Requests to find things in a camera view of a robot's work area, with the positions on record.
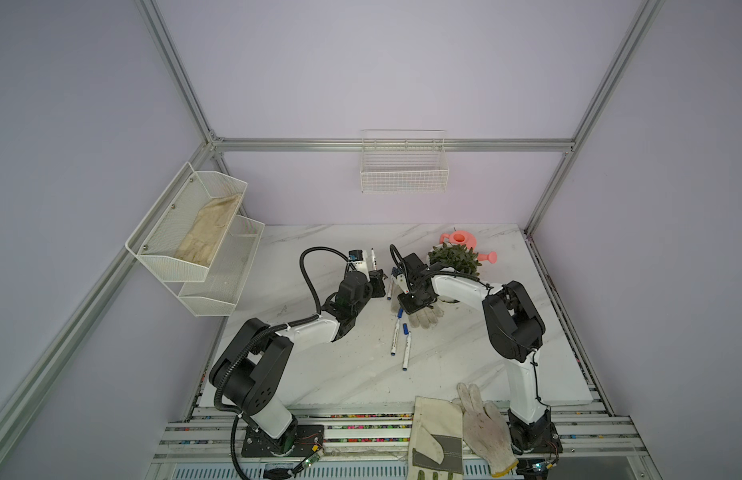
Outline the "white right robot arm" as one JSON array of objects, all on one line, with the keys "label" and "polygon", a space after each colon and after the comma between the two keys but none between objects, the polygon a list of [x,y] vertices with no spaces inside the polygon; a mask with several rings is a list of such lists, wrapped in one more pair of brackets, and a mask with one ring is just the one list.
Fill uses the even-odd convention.
[{"label": "white right robot arm", "polygon": [[400,289],[393,298],[410,323],[424,326],[436,319],[441,299],[482,312],[491,346],[508,362],[511,427],[539,431],[550,424],[550,406],[539,392],[536,361],[546,326],[525,287],[517,281],[497,286],[438,264],[426,265],[415,254],[402,256],[395,246],[390,254]]}]

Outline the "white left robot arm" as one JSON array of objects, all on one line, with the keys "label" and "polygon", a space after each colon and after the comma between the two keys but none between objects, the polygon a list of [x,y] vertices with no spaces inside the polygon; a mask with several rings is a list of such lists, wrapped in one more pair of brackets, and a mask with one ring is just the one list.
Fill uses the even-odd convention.
[{"label": "white left robot arm", "polygon": [[381,270],[351,270],[311,317],[279,325],[247,320],[209,374],[214,407],[241,417],[275,443],[291,441],[297,421],[276,397],[290,357],[345,337],[367,303],[386,295],[385,279]]}]

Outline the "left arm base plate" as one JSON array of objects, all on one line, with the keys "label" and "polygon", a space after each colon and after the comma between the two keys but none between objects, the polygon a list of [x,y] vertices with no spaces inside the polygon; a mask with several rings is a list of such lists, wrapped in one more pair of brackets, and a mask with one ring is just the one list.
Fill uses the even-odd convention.
[{"label": "left arm base plate", "polygon": [[303,458],[322,446],[324,434],[322,425],[297,424],[290,426],[281,437],[273,439],[262,429],[247,427],[240,454],[243,458]]}]

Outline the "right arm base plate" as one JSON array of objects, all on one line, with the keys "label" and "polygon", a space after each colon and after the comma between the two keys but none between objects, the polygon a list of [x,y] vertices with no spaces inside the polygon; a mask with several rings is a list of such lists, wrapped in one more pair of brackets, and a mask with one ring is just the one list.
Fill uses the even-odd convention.
[{"label": "right arm base plate", "polygon": [[515,453],[549,453],[558,456],[562,452],[562,443],[552,421],[550,408],[545,408],[542,416],[531,423],[524,422],[509,410],[508,420],[512,449]]}]

